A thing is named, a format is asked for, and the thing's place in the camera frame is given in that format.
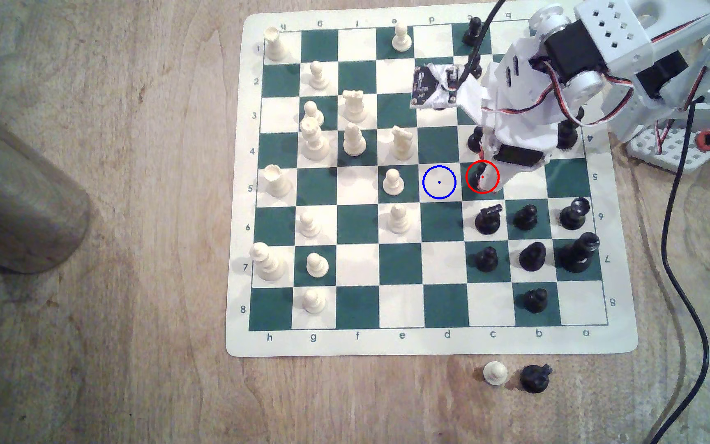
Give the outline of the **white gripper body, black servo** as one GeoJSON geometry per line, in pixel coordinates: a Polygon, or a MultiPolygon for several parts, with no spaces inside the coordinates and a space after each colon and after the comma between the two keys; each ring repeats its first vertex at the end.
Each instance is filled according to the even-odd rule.
{"type": "Polygon", "coordinates": [[[481,78],[484,154],[495,163],[539,167],[555,148],[569,150],[578,141],[577,126],[564,117],[547,66],[538,61],[546,57],[538,37],[523,37],[481,78]]]}

